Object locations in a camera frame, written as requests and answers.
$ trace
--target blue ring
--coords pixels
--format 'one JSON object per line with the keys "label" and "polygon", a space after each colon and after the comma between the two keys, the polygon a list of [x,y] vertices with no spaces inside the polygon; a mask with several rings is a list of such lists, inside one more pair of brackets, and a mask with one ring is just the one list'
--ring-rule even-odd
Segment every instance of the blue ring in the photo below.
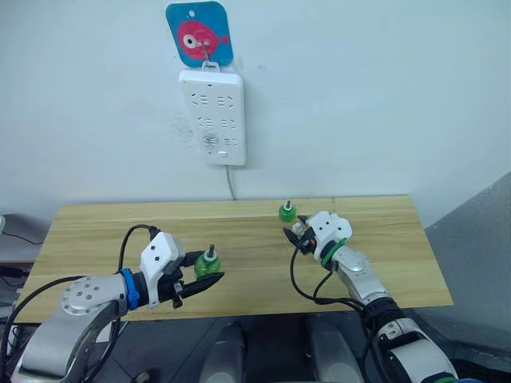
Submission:
{"label": "blue ring", "polygon": [[129,310],[133,311],[138,307],[138,300],[140,299],[141,295],[135,287],[135,280],[133,279],[131,270],[121,269],[121,274],[125,277],[126,288],[128,290],[126,298],[128,298]]}

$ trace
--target sticker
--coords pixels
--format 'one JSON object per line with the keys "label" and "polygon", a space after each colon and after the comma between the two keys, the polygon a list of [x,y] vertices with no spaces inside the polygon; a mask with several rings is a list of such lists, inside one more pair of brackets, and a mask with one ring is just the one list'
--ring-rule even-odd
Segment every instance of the sticker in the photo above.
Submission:
{"label": "sticker", "polygon": [[200,68],[209,61],[220,66],[232,63],[231,38],[225,9],[218,2],[170,4],[166,11],[168,26],[182,62]]}

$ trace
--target white wall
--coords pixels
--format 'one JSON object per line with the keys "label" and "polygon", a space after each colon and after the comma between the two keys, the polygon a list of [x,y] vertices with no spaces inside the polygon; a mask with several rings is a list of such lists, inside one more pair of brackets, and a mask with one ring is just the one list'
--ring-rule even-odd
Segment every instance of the white wall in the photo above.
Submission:
{"label": "white wall", "polygon": [[[0,3],[0,212],[228,198],[194,148],[167,4]],[[223,4],[241,199],[409,193],[427,226],[511,168],[508,1]]]}

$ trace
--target red fish cartoon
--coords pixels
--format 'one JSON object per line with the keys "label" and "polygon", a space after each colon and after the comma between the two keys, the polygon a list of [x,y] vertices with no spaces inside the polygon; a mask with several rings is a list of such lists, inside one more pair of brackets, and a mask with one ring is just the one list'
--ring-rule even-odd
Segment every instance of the red fish cartoon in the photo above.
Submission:
{"label": "red fish cartoon", "polygon": [[205,26],[202,22],[193,20],[183,22],[177,29],[177,37],[184,52],[191,58],[198,60],[205,59],[203,44],[211,56],[220,42],[229,43],[229,37],[226,34],[222,38],[218,38],[212,30]]}

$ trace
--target white cable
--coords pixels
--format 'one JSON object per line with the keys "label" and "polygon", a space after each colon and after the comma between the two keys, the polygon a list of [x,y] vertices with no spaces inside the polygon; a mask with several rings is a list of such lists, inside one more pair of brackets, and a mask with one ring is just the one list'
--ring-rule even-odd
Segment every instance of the white cable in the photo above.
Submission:
{"label": "white cable", "polygon": [[225,166],[225,178],[227,180],[227,185],[229,186],[229,191],[231,192],[231,198],[233,201],[236,201],[236,196],[234,195],[234,190],[232,188],[232,182],[231,182],[231,171],[229,169],[229,165]]}

